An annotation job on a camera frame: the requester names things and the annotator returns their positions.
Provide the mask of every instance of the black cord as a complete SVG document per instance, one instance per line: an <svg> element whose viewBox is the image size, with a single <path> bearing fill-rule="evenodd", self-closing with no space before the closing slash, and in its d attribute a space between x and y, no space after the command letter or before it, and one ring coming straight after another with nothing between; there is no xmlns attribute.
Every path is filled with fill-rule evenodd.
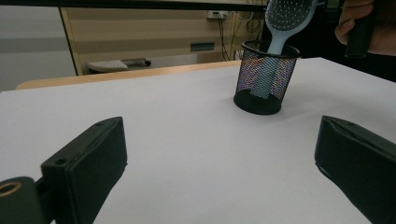
<svg viewBox="0 0 396 224"><path fill-rule="evenodd" d="M230 57L228 56L227 49L224 46L224 28L222 25L221 16L218 12L215 12L214 14L216 14L216 16L218 17L218 21L219 21L220 39L221 39L221 54L223 56L224 61L230 61Z"/></svg>

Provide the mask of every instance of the beige panel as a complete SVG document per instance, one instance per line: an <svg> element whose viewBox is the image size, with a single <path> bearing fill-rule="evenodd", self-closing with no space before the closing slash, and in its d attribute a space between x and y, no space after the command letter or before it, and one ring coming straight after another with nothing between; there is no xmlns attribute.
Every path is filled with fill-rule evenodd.
<svg viewBox="0 0 396 224"><path fill-rule="evenodd" d="M80 75L87 62L195 53L193 42L214 41L214 50L199 52L221 52L219 22L208 20L204 10L63 8L62 13ZM231 13L223 21L226 45L235 18ZM236 46L249 36L243 23Z"/></svg>

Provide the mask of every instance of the black handheld object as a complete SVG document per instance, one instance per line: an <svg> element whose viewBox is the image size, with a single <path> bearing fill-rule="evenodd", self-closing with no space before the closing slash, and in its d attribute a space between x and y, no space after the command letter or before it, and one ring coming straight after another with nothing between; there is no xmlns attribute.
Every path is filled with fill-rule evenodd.
<svg viewBox="0 0 396 224"><path fill-rule="evenodd" d="M315 161L372 223L396 223L395 144L352 122L324 116Z"/></svg>
<svg viewBox="0 0 396 224"><path fill-rule="evenodd" d="M0 182L0 223L92 224L126 164L122 118L97 122L44 161L38 181Z"/></svg>
<svg viewBox="0 0 396 224"><path fill-rule="evenodd" d="M375 14L355 20L355 27L349 32L346 45L347 58L364 58L370 47L371 37L375 25Z"/></svg>

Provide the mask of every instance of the wooden table edge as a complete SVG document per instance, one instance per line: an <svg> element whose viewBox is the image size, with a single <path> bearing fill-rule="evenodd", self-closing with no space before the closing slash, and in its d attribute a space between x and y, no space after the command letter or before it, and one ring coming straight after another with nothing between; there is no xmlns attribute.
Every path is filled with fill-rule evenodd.
<svg viewBox="0 0 396 224"><path fill-rule="evenodd" d="M125 71L125 72L117 72L117 73L105 73L99 75L87 75L87 76L79 76L79 77L55 77L55 78L26 81L18 85L16 90L65 86L65 85L74 85L81 83L108 81L108 80L134 78L134 77L151 77L151 76L190 72L190 71L197 71L204 69L238 66L240 64L241 61L229 61L229 62L220 62L220 63L199 63L199 64L172 66L172 67Z"/></svg>

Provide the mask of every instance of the screw hole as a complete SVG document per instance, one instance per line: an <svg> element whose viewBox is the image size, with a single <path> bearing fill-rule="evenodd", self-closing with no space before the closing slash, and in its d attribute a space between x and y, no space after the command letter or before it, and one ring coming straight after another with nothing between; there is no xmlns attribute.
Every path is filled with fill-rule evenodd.
<svg viewBox="0 0 396 224"><path fill-rule="evenodd" d="M55 164L57 164L57 165L62 165L62 164L65 164L67 162L67 159L59 159L59 160L57 160L56 162L55 162Z"/></svg>
<svg viewBox="0 0 396 224"><path fill-rule="evenodd" d="M22 186L20 182L10 182L0 186L0 197L7 196Z"/></svg>

